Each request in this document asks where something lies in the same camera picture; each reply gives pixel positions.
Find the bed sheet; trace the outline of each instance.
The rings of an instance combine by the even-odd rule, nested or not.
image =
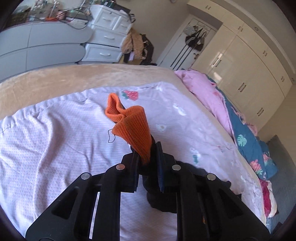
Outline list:
[[[41,101],[84,91],[100,86],[140,86],[164,81],[172,83],[187,96],[209,118],[225,141],[233,143],[231,137],[214,116],[186,89],[174,72],[155,66],[127,66],[118,64],[63,66],[31,71],[10,78],[0,84],[0,118],[14,114],[17,110]],[[246,160],[237,157],[257,186],[259,180]],[[261,199],[261,221],[265,224],[263,196]]]

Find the dresser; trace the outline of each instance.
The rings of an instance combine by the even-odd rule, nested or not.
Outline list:
[[[84,61],[117,63],[121,56],[121,46],[132,23],[128,14],[102,5],[91,5],[93,20],[89,27],[93,30],[85,45]]]
[[[191,68],[211,77],[247,122],[260,130],[292,86],[287,72],[256,28],[210,0],[188,4],[223,23]]]

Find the silver rivet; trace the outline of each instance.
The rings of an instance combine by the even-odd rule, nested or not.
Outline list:
[[[117,169],[117,170],[123,170],[123,169],[125,169],[125,165],[123,165],[123,164],[118,164],[118,165],[116,166],[116,169]]]
[[[81,179],[83,180],[89,179],[89,177],[90,177],[90,174],[87,172],[81,175]]]
[[[181,167],[179,165],[175,164],[175,165],[172,166],[172,169],[174,171],[180,171],[181,170]]]
[[[212,174],[212,173],[209,173],[209,174],[207,175],[207,179],[213,181],[213,180],[216,179],[216,176],[215,176],[214,174]]]

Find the red fabric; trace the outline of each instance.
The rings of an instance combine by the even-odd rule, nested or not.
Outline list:
[[[260,181],[262,192],[263,192],[264,212],[265,212],[265,216],[268,217],[269,214],[271,213],[271,201],[269,197],[270,193],[267,187],[268,183],[261,179],[259,179],[259,181]]]

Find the dresser drawer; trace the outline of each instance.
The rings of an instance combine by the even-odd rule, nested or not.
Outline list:
[[[119,15],[106,9],[102,9],[92,24],[103,28],[113,29],[119,19]]]
[[[128,18],[120,17],[113,30],[120,33],[128,34],[129,30],[131,29],[131,25],[131,21]]]
[[[98,45],[86,44],[86,53],[82,61],[99,61],[99,62],[115,62],[117,63],[121,56],[119,48]]]
[[[126,38],[125,34],[117,33],[113,30],[108,30],[96,25],[92,25],[91,28],[94,32],[88,43],[121,47],[124,39]]]

